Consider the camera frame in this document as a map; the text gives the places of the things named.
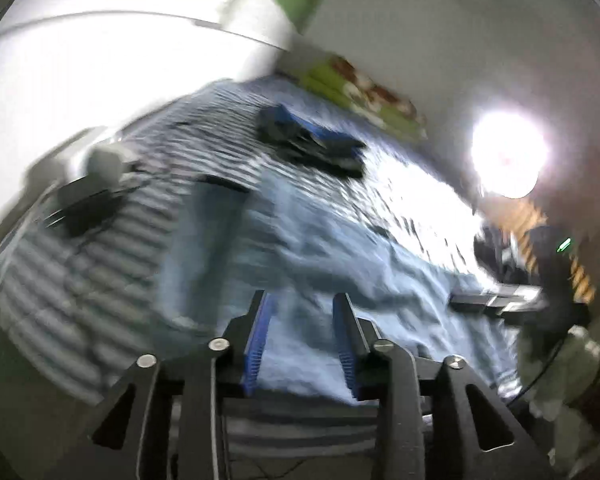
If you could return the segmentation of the black clothes pile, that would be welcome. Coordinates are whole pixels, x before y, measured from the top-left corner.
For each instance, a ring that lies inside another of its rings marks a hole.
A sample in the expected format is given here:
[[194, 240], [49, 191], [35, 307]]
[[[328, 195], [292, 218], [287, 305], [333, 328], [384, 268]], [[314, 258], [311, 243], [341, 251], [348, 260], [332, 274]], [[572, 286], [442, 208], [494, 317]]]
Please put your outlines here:
[[516, 259], [510, 237], [491, 223], [483, 223], [474, 237], [474, 254], [492, 278], [507, 285], [530, 285], [526, 267]]

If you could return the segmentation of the light blue denim jeans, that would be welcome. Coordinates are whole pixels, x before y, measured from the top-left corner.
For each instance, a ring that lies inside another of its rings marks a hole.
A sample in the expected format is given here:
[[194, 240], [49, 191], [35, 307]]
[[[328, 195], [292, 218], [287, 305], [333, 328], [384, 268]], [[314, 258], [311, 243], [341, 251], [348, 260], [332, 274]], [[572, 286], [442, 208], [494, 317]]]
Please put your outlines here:
[[276, 174], [250, 191], [196, 178], [176, 211], [157, 278], [156, 351], [175, 358], [198, 350], [244, 314], [260, 289], [273, 300], [258, 376], [263, 390], [352, 402], [332, 330], [340, 292], [415, 356], [464, 356], [491, 387], [516, 376], [504, 326], [448, 306], [452, 292], [480, 289], [473, 276], [416, 257]]

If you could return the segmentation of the black power adapter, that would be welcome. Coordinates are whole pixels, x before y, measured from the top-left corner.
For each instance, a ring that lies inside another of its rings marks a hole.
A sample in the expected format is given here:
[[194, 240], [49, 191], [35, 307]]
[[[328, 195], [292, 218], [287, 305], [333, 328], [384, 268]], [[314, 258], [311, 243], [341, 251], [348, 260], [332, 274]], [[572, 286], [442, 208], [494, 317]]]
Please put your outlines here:
[[54, 210], [44, 219], [46, 229], [76, 237], [102, 226], [124, 201], [125, 189], [97, 176], [73, 180], [55, 193]]

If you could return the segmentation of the stacked green floral blankets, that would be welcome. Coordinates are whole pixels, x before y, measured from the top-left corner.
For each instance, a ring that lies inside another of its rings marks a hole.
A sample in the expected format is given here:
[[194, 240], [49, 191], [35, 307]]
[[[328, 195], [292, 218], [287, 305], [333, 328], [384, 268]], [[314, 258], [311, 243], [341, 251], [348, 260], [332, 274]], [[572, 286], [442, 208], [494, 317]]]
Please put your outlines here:
[[333, 54], [313, 65], [300, 77], [300, 86], [399, 140], [427, 139], [426, 118], [407, 96], [378, 84], [342, 56]]

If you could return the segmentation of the white power strip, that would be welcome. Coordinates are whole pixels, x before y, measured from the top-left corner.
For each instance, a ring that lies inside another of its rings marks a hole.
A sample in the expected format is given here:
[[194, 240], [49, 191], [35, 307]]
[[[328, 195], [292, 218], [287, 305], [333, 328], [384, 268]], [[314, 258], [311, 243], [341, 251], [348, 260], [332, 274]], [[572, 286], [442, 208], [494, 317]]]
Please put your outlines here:
[[98, 177], [112, 188], [118, 185], [138, 162], [138, 154], [124, 143], [99, 143], [86, 159], [89, 176]]

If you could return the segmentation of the striped blue white quilt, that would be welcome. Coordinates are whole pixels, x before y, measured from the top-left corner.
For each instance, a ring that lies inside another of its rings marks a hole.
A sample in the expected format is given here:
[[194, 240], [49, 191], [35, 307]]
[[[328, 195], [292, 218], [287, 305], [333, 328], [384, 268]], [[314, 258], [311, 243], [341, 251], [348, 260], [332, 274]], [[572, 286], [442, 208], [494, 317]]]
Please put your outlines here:
[[[288, 162], [259, 140], [257, 114], [282, 104], [322, 127], [366, 144], [362, 179]], [[367, 120], [295, 84], [268, 77], [218, 81], [178, 99], [122, 139], [140, 159], [124, 201], [102, 226], [68, 237], [46, 229], [57, 188], [46, 186], [0, 248], [0, 422], [12, 425], [47, 469], [64, 452], [87, 411], [142, 354], [160, 356], [151, 338], [157, 278], [186, 188], [212, 177], [253, 190], [266, 174], [343, 219], [387, 237], [422, 260], [494, 281], [478, 266], [472, 239], [479, 219], [422, 154]], [[317, 396], [266, 391], [233, 401], [230, 452], [250, 458], [305, 458], [369, 451], [375, 409]]]

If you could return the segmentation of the wooden slatted railing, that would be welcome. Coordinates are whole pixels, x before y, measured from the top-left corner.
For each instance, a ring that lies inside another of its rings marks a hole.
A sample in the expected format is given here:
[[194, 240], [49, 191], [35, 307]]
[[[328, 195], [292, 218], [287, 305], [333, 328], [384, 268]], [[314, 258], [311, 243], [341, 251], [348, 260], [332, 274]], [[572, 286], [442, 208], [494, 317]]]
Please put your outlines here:
[[565, 284], [574, 300], [592, 304], [596, 287], [568, 231], [551, 224], [528, 198], [502, 198], [492, 214], [498, 227], [513, 235], [527, 270], [540, 281]]

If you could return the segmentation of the folded blue grey garment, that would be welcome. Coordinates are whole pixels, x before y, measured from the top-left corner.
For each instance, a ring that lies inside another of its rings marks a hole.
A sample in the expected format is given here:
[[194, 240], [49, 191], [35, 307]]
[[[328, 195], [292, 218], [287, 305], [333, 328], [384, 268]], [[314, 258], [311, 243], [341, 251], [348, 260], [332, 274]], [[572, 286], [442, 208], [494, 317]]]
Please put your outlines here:
[[274, 146], [279, 156], [333, 176], [362, 179], [366, 144], [342, 131], [308, 122], [282, 104], [262, 107], [257, 114], [260, 141]]

